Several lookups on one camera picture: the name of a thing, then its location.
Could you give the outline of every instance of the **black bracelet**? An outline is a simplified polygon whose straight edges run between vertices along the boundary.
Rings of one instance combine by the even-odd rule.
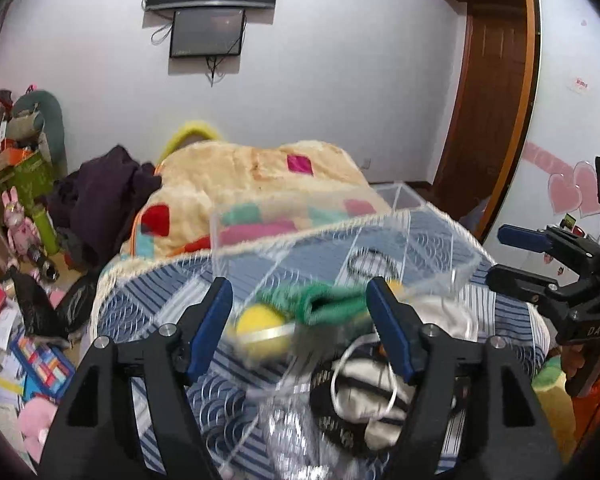
[[[388,280],[398,280],[400,278],[400,273],[398,272],[398,268],[395,265],[391,256],[384,254],[377,249],[371,249],[367,247],[362,247],[358,249],[354,254],[352,254],[347,260],[347,270],[351,276],[359,276],[360,278],[368,278],[373,279],[378,276],[378,274],[372,274],[366,270],[360,269],[357,267],[357,263],[360,259],[365,258],[368,254],[371,254],[374,258],[378,257],[384,260],[385,272],[382,274],[383,278]]]

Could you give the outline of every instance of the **wooden door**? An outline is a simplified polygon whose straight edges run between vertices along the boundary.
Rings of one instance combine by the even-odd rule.
[[[489,197],[516,121],[525,71],[526,17],[473,8],[462,77],[433,185],[435,203],[459,219]]]

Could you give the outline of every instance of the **transparent container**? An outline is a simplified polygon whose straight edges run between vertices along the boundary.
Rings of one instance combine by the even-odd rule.
[[[247,364],[298,355],[311,345],[346,344],[372,327],[366,314],[337,326],[278,319],[238,334],[237,323],[263,287],[356,286],[383,276],[401,301],[454,298],[484,254],[466,230],[405,184],[280,194],[222,206],[211,223],[214,275],[234,288],[223,339]]]

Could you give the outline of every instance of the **pink heart sticker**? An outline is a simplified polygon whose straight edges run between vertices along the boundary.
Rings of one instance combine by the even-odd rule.
[[[554,214],[563,214],[579,208],[582,196],[577,186],[574,186],[562,174],[552,174],[549,177],[549,199],[554,208]]]
[[[580,203],[580,216],[591,216],[600,213],[598,202],[598,178],[596,170],[588,162],[579,162],[573,170],[573,181],[580,189],[582,202]]]

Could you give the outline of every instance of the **metal bolt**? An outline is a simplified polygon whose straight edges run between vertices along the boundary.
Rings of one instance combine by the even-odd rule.
[[[107,336],[101,335],[96,338],[96,341],[93,342],[93,345],[96,348],[99,348],[102,350],[103,348],[106,348],[107,345],[109,345],[109,341],[110,341],[110,339]]]
[[[422,327],[422,333],[427,337],[437,337],[440,335],[440,328],[433,323],[427,323]]]
[[[504,341],[504,339],[501,338],[499,335],[491,337],[489,339],[489,343],[491,343],[491,346],[497,349],[504,348],[507,345],[507,342]]]
[[[158,332],[160,332],[161,336],[169,337],[170,335],[175,334],[177,329],[178,327],[173,323],[166,323],[158,329]]]

